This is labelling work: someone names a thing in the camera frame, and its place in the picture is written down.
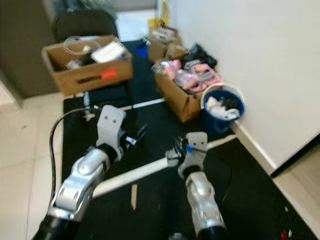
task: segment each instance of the red object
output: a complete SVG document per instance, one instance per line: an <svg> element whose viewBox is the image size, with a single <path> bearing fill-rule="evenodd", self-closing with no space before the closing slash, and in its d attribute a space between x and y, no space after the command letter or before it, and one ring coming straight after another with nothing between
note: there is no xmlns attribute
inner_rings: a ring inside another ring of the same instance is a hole
<svg viewBox="0 0 320 240"><path fill-rule="evenodd" d="M285 231L285 230L283 230L281 233L280 233L280 239L281 240L288 240L289 238L288 238L288 233Z"/></svg>
<svg viewBox="0 0 320 240"><path fill-rule="evenodd" d="M114 79L118 76L118 72L116 68L109 68L106 70L103 70L101 72L101 77L103 80L108 81L110 79Z"/></svg>

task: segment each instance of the floor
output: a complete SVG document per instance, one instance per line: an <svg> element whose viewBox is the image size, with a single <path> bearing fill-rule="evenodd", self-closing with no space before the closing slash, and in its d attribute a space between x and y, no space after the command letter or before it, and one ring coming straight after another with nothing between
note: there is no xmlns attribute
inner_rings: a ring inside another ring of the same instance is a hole
<svg viewBox="0 0 320 240"><path fill-rule="evenodd" d="M146 22L154 15L152 10L120 13L116 22L120 40L133 41L148 34ZM63 99L54 93L26 99L22 110L0 107L1 240L30 240L46 213L51 189L49 135L63 113ZM54 138L57 188L61 181L62 129L60 125ZM318 238L319 152L314 150L274 180Z"/></svg>

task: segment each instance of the orange label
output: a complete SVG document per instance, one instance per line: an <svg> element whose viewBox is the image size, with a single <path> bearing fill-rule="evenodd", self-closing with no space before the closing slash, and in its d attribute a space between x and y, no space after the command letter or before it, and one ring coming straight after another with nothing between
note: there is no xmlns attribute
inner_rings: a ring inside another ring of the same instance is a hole
<svg viewBox="0 0 320 240"><path fill-rule="evenodd" d="M110 79L114 79L117 76L118 76L118 73L117 73L117 69L115 69L115 68L109 68L109 69L103 70L101 73L101 77L105 81L108 81Z"/></svg>

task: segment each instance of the blue plastic bucket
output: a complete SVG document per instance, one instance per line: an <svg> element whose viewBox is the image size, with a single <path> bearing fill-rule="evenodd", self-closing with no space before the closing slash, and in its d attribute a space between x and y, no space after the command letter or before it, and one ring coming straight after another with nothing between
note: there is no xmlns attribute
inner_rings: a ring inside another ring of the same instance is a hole
<svg viewBox="0 0 320 240"><path fill-rule="evenodd" d="M215 117L207 109L207 101L208 101L209 97L214 97L218 101L220 101L221 98L224 98L225 100L228 99L228 100L237 101L238 110L239 110L239 117L236 119L232 119L232 120L224 120L224 119L220 119L220 118ZM202 113L204 128L207 130L208 134L213 135L213 136L220 136L220 135L223 135L224 133L226 133L230 129L232 123L234 123L237 119L241 118L241 116L245 112L245 105L244 105L243 101L240 99L240 97L238 97L237 95L235 95L234 93L232 93L228 90L220 89L220 90L208 92L204 96L202 101L203 101L203 106L204 106L203 113Z"/></svg>

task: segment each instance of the white cable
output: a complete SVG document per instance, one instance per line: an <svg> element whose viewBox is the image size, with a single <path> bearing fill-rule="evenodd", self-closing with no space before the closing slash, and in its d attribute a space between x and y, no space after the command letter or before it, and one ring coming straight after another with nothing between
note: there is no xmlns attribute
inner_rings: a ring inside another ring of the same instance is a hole
<svg viewBox="0 0 320 240"><path fill-rule="evenodd" d="M63 48L66 52L72 54L72 55L84 55L84 54L88 54L90 52L93 52L96 50L96 48L92 48L91 50L88 50L88 51L72 51L70 48L69 48L69 44L71 42L76 42L76 41L81 41L81 36L70 36L68 37L64 42L63 42ZM96 41L96 40L93 40L93 39L88 39L88 40L85 40L86 42L91 42L91 43L94 43L94 45L100 49L101 46L100 44Z"/></svg>

